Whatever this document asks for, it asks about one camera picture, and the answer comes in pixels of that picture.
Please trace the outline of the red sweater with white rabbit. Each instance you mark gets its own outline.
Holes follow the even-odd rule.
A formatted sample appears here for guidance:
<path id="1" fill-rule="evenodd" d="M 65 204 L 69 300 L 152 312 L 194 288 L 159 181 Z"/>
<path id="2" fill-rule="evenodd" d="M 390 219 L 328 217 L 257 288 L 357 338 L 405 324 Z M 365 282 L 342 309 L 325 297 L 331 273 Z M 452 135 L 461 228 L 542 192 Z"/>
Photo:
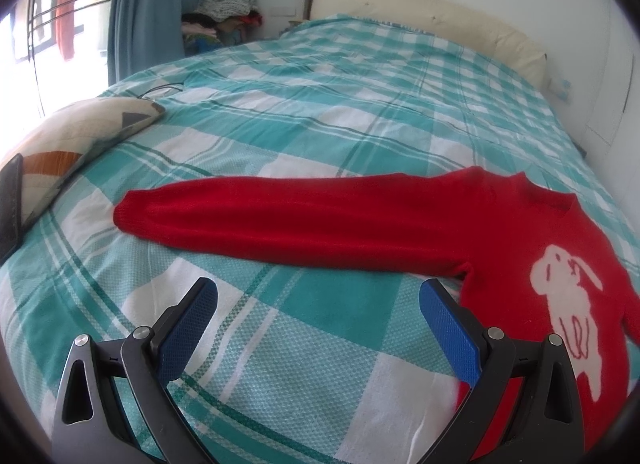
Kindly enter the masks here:
<path id="1" fill-rule="evenodd" d="M 524 174 L 203 178 L 131 190 L 113 219 L 180 250 L 459 279 L 461 304 L 486 327 L 562 337 L 587 447 L 626 401 L 627 344 L 639 338 L 630 276 L 576 195 Z"/>

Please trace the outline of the pile of clothes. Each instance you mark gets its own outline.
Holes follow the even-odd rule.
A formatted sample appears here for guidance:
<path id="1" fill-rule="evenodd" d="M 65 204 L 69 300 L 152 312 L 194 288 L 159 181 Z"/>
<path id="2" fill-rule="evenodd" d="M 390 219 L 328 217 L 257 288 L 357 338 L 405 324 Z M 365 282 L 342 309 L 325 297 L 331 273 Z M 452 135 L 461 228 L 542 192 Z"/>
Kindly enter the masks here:
<path id="1" fill-rule="evenodd" d="M 195 56 L 243 44 L 263 21 L 257 0 L 198 0 L 181 16 L 184 52 Z"/>

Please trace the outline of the teal white plaid bedspread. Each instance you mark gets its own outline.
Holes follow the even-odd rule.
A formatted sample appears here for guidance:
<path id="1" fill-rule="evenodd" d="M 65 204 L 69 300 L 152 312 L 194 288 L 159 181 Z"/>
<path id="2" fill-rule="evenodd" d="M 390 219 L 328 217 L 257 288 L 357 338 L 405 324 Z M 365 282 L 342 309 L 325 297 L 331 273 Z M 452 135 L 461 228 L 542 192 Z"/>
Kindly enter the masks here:
<path id="1" fill-rule="evenodd" d="M 222 462 L 413 463 L 463 398 L 419 308 L 432 276 L 165 247 L 115 225 L 131 190 L 521 173 L 576 195 L 639 297 L 638 237 L 544 96 L 437 36 L 334 16 L 141 71 L 103 97 L 165 112 L 76 172 L 1 270 L 2 339 L 45 432 L 76 336 L 148 325 L 201 277 L 216 283 L 218 310 L 170 391 Z"/>

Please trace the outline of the black smartphone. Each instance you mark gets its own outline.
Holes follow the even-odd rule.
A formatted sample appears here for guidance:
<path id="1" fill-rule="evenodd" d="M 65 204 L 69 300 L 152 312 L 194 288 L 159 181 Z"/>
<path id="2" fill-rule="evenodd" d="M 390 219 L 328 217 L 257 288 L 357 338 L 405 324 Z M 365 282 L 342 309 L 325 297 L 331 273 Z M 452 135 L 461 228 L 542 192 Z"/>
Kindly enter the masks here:
<path id="1" fill-rule="evenodd" d="M 23 156 L 20 153 L 6 163 L 0 176 L 0 264 L 22 245 Z"/>

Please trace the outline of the cream patterned pillow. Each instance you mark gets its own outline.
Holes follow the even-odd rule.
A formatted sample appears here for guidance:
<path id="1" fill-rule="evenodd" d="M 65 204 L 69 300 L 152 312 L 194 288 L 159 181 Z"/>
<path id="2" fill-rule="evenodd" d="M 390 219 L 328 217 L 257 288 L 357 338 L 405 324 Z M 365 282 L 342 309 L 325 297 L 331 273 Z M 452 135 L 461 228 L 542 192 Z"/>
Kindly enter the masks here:
<path id="1" fill-rule="evenodd" d="M 75 102 L 52 117 L 19 146 L 23 156 L 22 221 L 30 227 L 63 186 L 103 152 L 155 123 L 165 108 L 151 99 L 96 97 Z"/>

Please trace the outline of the white wardrobe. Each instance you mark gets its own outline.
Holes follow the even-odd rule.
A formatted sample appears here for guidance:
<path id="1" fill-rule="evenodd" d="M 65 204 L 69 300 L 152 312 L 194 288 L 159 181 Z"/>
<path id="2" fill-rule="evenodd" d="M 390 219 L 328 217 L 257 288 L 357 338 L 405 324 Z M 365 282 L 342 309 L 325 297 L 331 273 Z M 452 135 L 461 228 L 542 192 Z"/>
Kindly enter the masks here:
<path id="1" fill-rule="evenodd" d="M 615 3 L 603 78 L 582 146 L 614 199 L 625 199 L 639 172 L 639 40 Z"/>

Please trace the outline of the red hanging garment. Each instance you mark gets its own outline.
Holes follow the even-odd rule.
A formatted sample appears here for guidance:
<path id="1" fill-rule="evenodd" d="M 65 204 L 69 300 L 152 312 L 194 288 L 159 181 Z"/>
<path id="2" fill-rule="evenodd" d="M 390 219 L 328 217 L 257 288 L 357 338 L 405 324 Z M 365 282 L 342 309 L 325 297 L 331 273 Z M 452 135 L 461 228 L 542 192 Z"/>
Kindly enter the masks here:
<path id="1" fill-rule="evenodd" d="M 65 61 L 74 57 L 74 8 L 75 0 L 56 0 L 54 36 L 58 50 Z"/>

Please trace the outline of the cream padded headboard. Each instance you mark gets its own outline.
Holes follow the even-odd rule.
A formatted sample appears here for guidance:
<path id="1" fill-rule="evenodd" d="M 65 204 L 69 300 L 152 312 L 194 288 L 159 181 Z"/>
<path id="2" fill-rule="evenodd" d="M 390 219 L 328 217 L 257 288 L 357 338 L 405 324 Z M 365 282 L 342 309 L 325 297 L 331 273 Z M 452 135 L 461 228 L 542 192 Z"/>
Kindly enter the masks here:
<path id="1" fill-rule="evenodd" d="M 392 22 L 471 48 L 516 71 L 533 87 L 546 80 L 547 54 L 510 24 L 448 0 L 305 0 L 304 17 L 344 14 Z"/>

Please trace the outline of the white wall socket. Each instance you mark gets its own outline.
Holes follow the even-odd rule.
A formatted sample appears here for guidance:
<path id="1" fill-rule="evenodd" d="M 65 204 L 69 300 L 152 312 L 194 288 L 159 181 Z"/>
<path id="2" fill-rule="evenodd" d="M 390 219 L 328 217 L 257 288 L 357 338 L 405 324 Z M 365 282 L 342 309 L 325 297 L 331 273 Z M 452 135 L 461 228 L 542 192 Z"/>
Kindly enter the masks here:
<path id="1" fill-rule="evenodd" d="M 548 90 L 557 99 L 560 99 L 561 102 L 566 102 L 567 104 L 570 102 L 570 97 L 572 97 L 572 83 L 570 83 L 569 80 L 550 78 Z"/>

